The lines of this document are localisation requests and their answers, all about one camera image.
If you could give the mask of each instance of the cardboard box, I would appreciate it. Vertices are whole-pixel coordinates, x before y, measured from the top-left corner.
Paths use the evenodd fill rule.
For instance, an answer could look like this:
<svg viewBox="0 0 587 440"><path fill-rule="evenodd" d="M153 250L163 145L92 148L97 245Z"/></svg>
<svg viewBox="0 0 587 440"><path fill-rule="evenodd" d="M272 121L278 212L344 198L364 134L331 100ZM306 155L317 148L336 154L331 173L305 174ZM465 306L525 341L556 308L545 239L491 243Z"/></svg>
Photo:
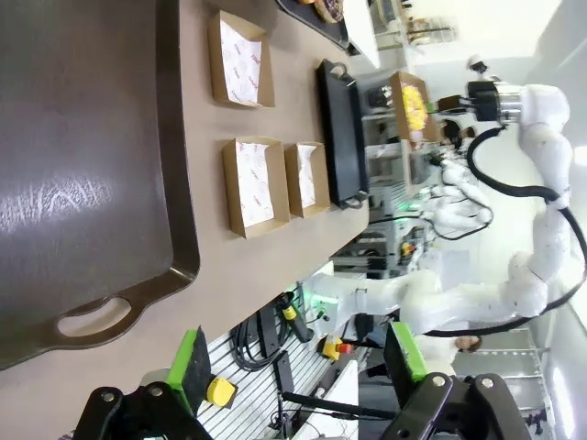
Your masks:
<svg viewBox="0 0 587 440"><path fill-rule="evenodd" d="M405 112L403 89L406 86L415 87L422 95L422 101L426 105L430 101L426 83L417 76L406 73L405 71L396 72L392 76L391 83L399 138L412 142L439 142L438 126L432 115L426 114L424 128L415 132L410 130Z"/></svg>
<svg viewBox="0 0 587 440"><path fill-rule="evenodd" d="M314 203L308 205L307 196L303 195L304 183L300 182L300 148L314 147L309 154L311 178L314 183ZM290 198L290 211L300 217L316 215L330 208L328 191L327 156L323 144L319 142L299 142L285 150L285 169L287 171L287 188Z"/></svg>
<svg viewBox="0 0 587 440"><path fill-rule="evenodd" d="M247 222L243 218L244 201L241 200L241 184L243 183L241 179L243 179L243 176L241 178L238 176L237 146L239 144L267 146L264 150L264 160L273 218L255 225L246 225ZM222 159L224 162L230 228L242 237L253 238L287 225L290 221L290 209L282 143L268 137L237 137L223 148Z"/></svg>
<svg viewBox="0 0 587 440"><path fill-rule="evenodd" d="M237 101L235 95L229 91L225 77L225 61L222 52L221 28L222 22L234 29L242 38L260 42L260 70L259 83L252 84L258 90L257 102ZM245 105L250 107L274 107L275 93L271 73L271 54L267 33L238 16L220 11L210 22L208 28L208 42L210 46L210 73L212 75L212 92L214 98L221 103Z"/></svg>

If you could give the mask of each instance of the black tray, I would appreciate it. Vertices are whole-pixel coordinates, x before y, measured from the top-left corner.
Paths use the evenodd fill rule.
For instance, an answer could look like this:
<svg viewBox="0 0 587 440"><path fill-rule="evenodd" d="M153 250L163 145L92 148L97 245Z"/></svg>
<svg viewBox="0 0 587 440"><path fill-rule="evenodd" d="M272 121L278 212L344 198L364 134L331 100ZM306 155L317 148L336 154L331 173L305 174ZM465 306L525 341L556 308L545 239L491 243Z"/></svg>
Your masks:
<svg viewBox="0 0 587 440"><path fill-rule="evenodd" d="M316 69L327 152L330 199L341 208L360 207L369 181L357 82L341 63L323 60Z"/></svg>
<svg viewBox="0 0 587 440"><path fill-rule="evenodd" d="M304 5L299 0L275 0L279 8L290 17L301 21L322 36L326 37L342 50L349 48L349 34L345 20L339 23L327 23L316 12L314 5Z"/></svg>
<svg viewBox="0 0 587 440"><path fill-rule="evenodd" d="M178 0L0 3L0 369L104 344L200 267ZM60 319L111 298L90 335Z"/></svg>

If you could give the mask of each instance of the screw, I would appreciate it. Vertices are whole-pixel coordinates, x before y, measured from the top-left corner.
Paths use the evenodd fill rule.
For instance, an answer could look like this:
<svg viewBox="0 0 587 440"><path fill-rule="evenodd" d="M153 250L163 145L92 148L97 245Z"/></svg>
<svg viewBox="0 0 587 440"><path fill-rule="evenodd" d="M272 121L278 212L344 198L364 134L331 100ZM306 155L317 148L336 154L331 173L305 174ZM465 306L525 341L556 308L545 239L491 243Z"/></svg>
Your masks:
<svg viewBox="0 0 587 440"><path fill-rule="evenodd" d="M103 392L102 399L104 399L104 402L111 402L114 400L114 394L110 391Z"/></svg>
<svg viewBox="0 0 587 440"><path fill-rule="evenodd" d="M163 394L163 390L158 387L153 387L150 389L151 396L159 397Z"/></svg>
<svg viewBox="0 0 587 440"><path fill-rule="evenodd" d="M444 387L444 384L447 383L442 376L435 376L432 378L432 383L434 383L437 387Z"/></svg>

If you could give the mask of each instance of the box of yellow food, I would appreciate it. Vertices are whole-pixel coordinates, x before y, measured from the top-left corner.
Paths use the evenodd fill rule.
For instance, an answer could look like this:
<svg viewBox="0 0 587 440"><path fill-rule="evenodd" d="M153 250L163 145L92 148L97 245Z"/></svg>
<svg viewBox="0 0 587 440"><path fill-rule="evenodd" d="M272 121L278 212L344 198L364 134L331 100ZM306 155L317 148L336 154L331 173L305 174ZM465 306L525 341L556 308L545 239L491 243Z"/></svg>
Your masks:
<svg viewBox="0 0 587 440"><path fill-rule="evenodd" d="M438 126L426 112L430 101L426 83L405 71L395 73L391 82L399 138L413 143L438 142Z"/></svg>

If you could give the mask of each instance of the brown tabletop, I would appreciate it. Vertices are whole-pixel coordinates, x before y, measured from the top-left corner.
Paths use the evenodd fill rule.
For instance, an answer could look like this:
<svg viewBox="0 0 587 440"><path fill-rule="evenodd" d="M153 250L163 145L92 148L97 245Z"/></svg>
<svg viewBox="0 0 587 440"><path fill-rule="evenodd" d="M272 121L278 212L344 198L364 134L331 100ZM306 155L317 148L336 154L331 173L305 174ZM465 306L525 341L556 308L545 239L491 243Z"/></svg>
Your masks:
<svg viewBox="0 0 587 440"><path fill-rule="evenodd" d="M223 335L279 292L309 275L360 233L367 208L337 208L294 218L266 236L244 239L228 228L220 149L235 136L266 136L285 144L322 140L315 67L344 52L277 10L273 0L182 0L183 111L202 266L184 291L150 307L116 341L80 351L53 351L0 372L3 438L57 439L73 429L90 392L134 390L142 376L165 368L186 329L201 325L208 341ZM271 34L276 107L233 109L211 96L206 24L217 7Z"/></svg>

